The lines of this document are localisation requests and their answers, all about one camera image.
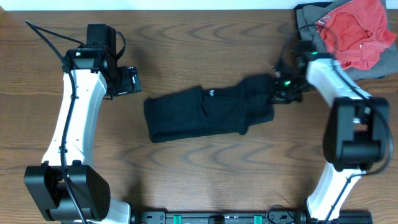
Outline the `black t-shirt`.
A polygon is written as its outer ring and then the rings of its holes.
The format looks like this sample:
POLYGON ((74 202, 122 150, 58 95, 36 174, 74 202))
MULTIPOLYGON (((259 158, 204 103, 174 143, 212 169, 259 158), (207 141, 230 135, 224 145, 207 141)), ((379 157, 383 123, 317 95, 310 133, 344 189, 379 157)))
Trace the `black t-shirt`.
POLYGON ((255 124, 274 119, 270 75, 254 75, 227 88, 196 86, 148 98, 144 116, 154 143, 215 134, 244 135, 255 124))

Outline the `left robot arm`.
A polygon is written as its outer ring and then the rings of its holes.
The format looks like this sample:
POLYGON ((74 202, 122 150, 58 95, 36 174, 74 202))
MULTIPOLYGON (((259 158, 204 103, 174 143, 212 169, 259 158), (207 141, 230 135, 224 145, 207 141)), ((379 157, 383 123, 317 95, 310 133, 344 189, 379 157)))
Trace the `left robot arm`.
POLYGON ((126 202, 112 198, 109 184, 94 169, 93 144, 103 100, 138 93, 134 67, 118 65, 121 33, 90 24, 86 42, 60 56, 63 98, 50 145, 38 166, 25 170, 24 183, 43 218, 61 223, 138 223, 126 202))

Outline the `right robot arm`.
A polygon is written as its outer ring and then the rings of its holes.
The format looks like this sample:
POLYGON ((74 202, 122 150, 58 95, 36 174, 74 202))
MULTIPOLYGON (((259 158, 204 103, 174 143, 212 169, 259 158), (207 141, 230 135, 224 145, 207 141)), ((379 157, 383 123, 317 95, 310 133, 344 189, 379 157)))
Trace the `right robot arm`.
POLYGON ((292 223, 372 223, 369 212, 340 210, 355 183, 381 173, 394 152, 388 125, 389 104, 362 90, 331 53, 300 40, 292 66, 280 58, 272 79, 270 103, 301 102, 303 93, 316 89, 331 108, 323 136, 326 164, 305 208, 288 214, 292 223))

